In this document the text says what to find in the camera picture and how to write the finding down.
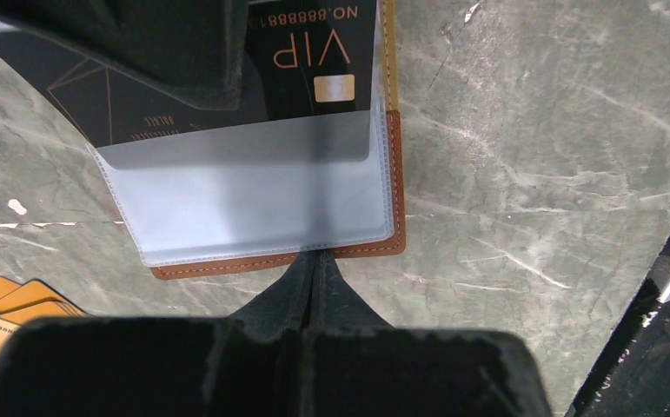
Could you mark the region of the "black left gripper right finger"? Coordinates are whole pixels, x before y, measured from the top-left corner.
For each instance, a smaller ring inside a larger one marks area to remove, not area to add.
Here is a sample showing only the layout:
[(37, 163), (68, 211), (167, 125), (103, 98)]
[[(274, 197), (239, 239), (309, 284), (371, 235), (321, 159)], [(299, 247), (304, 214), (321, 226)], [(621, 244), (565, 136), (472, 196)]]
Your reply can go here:
[(303, 416), (549, 416), (534, 357), (514, 334), (393, 328), (309, 252), (309, 320), (300, 347)]

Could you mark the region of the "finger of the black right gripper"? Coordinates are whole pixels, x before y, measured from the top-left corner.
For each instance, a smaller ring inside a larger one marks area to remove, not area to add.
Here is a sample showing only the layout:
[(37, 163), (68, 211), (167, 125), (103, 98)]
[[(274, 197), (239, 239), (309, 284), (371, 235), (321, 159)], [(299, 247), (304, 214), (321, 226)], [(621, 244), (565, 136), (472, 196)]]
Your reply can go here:
[(196, 109), (237, 109), (246, 1), (0, 1), (0, 22)]

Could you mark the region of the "black VIP card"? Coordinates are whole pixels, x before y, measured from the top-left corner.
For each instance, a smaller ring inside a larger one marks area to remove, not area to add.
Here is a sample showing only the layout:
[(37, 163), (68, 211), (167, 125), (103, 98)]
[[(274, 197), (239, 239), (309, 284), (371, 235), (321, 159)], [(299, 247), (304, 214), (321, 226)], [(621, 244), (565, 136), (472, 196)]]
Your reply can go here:
[(237, 109), (196, 109), (7, 23), (0, 58), (117, 168), (365, 160), (377, 2), (246, 2)]

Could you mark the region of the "brown leather card holder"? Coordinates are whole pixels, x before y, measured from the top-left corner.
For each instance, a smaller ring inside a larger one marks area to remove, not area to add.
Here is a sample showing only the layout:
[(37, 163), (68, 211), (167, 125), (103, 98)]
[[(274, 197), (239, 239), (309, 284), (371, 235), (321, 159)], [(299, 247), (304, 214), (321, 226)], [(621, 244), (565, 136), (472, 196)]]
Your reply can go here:
[(373, 250), (395, 236), (384, 4), (378, 4), (369, 156), (360, 162), (143, 163), (94, 155), (143, 264), (171, 277), (269, 268), (303, 250)]

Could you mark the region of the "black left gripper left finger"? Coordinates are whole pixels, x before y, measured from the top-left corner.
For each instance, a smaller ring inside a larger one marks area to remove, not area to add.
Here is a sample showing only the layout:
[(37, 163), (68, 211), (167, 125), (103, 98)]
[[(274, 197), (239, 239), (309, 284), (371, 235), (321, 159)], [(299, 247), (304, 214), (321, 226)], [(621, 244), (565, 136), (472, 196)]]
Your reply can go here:
[(41, 318), (0, 352), (0, 416), (290, 416), (313, 253), (226, 317)]

